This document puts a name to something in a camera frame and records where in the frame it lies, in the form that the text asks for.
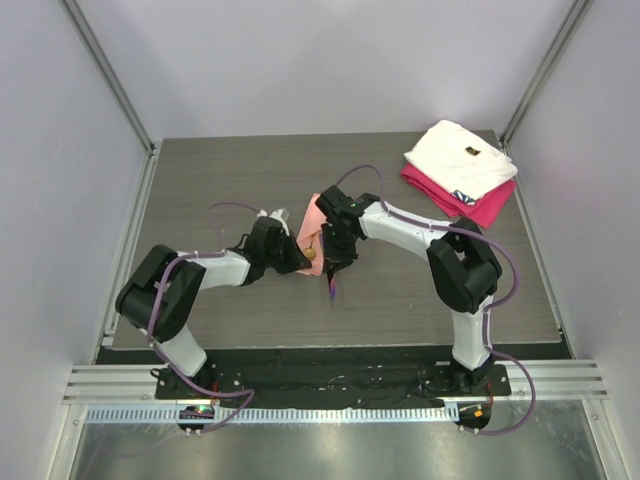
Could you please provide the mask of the pink satin napkin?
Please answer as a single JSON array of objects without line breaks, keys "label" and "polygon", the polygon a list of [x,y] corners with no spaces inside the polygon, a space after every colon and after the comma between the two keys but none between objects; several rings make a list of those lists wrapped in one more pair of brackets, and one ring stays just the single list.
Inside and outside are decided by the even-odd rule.
[{"label": "pink satin napkin", "polygon": [[326,216],[316,205],[319,197],[320,195],[318,193],[312,195],[297,236],[297,244],[302,253],[310,243],[314,244],[317,252],[316,258],[311,261],[311,268],[299,271],[299,273],[308,276],[321,276],[324,268],[324,251],[321,234],[322,225],[326,222]]}]

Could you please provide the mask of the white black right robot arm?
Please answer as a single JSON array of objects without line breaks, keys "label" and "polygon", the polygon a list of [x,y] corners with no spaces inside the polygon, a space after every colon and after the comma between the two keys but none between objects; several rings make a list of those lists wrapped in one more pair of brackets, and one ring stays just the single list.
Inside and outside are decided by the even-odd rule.
[{"label": "white black right robot arm", "polygon": [[330,291],[335,291],[335,274],[358,259],[359,240],[383,241],[417,255],[428,263],[436,293],[451,310],[453,386],[465,395],[483,388],[493,365],[483,309],[494,299],[502,267],[477,224],[467,218],[451,224],[420,217],[369,193],[353,199],[336,185],[315,205],[325,216],[320,239]]}]

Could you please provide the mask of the gold spoon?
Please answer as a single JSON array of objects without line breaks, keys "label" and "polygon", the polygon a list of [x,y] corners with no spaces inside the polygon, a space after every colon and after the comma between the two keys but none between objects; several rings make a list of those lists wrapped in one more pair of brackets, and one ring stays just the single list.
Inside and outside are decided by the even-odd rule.
[{"label": "gold spoon", "polygon": [[303,250],[303,253],[304,253],[305,257],[306,257],[308,260],[310,260],[310,261],[313,261],[313,260],[316,258],[316,256],[317,256],[317,252],[316,252],[316,249],[315,249],[315,247],[314,247],[314,244],[313,244],[313,243],[310,243],[310,244],[309,244],[309,245],[308,245],[308,246]]}]

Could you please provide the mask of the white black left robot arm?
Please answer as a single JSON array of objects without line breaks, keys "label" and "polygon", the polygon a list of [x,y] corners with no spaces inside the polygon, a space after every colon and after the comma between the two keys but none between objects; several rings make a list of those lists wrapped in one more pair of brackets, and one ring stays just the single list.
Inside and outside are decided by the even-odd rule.
[{"label": "white black left robot arm", "polygon": [[214,367],[187,326],[198,294],[248,286],[269,269],[286,275],[310,266],[295,234],[276,211],[258,216],[237,245],[219,252],[187,253],[164,244],[154,246],[120,290],[115,310],[179,374],[179,388],[200,399],[212,389]]}]

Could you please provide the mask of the iridescent purple utensil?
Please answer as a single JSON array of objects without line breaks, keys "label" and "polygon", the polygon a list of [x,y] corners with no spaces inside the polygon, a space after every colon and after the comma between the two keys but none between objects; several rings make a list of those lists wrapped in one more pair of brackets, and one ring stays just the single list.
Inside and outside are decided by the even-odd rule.
[{"label": "iridescent purple utensil", "polygon": [[336,295],[337,295],[335,270],[333,268],[329,268],[326,271],[326,277],[327,277],[327,282],[328,282],[329,297],[330,297],[331,300],[334,300],[336,298]]}]

